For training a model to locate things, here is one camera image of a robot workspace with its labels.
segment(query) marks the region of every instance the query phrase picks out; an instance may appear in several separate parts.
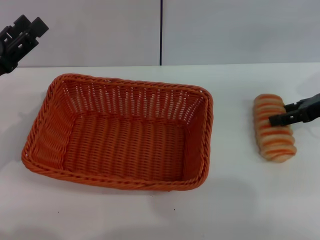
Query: table surface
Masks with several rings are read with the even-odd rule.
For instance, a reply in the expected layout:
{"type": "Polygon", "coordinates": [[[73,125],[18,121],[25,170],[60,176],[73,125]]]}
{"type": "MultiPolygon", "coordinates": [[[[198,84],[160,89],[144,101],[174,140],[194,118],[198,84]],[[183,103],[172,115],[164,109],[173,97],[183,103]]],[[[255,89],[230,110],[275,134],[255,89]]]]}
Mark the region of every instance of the table surface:
{"type": "Polygon", "coordinates": [[[1,240],[318,240],[320,119],[292,125],[294,158],[257,153],[252,106],[320,92],[320,63],[18,68],[0,77],[1,240]],[[190,191],[124,191],[30,172],[21,151],[45,92],[63,73],[198,85],[214,100],[211,163],[190,191]]]}

